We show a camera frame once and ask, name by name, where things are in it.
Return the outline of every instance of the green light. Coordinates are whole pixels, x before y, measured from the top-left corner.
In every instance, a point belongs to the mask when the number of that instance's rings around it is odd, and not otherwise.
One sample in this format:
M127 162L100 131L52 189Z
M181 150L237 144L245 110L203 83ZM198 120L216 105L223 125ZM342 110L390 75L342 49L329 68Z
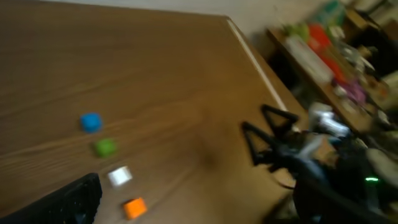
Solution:
M375 178L375 177L367 177L365 178L366 181L373 181L373 182L377 182L379 181L379 179Z

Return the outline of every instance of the orange cube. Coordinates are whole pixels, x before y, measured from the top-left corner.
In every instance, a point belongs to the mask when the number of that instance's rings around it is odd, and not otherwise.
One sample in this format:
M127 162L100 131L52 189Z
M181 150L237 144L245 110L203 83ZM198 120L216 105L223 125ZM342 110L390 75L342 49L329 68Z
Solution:
M124 204L124 211L127 219L137 218L147 211L144 200L142 198L134 199Z

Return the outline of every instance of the brown tabletop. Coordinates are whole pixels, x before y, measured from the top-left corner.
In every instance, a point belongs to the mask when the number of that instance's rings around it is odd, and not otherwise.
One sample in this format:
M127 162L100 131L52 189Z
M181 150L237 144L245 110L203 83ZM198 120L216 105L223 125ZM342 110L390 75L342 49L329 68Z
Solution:
M277 106L228 18L50 2L0 2L0 215L90 172L103 198L95 223L259 223L287 192L252 166L239 124L269 131ZM307 114L254 53L288 109ZM78 119L99 113L102 131ZM106 159L91 144L112 138ZM113 189L106 174L128 166ZM289 178L281 173L281 178Z
M298 68L300 74L304 76L308 83L314 87L323 100L326 101L336 113L341 116L344 122L354 131L363 132L368 131L371 127L372 117L364 112L354 112L348 111L342 104L341 99L339 99L333 92L333 87L331 84L319 84L306 72L306 70L289 54L287 49L284 47L284 42L286 39L285 34L280 29L269 29L267 32L270 39L277 45L279 49L282 50L284 55L287 56L293 66Z

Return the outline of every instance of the cube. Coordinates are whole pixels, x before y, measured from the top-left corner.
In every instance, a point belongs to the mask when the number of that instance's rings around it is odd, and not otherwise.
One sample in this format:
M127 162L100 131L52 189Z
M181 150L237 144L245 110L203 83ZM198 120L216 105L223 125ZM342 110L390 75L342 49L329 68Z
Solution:
M147 207L142 198L131 200L130 202L125 203L123 207L126 212L127 219L129 220L137 218L147 211Z
M109 180L113 187L119 187L132 179L132 175L127 166L120 167L110 173L108 173Z
M102 128L101 116L97 113L87 113L80 116L80 123L87 133L95 133Z
M116 151L116 145L112 139L102 139L95 143L95 151L98 156L105 158Z

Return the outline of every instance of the blue cube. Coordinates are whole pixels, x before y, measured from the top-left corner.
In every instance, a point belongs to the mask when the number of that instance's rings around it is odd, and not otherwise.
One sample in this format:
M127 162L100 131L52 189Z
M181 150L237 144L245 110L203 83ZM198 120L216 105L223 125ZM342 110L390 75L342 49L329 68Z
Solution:
M102 128L101 116L97 113L87 113L80 116L80 123L87 133L95 133Z

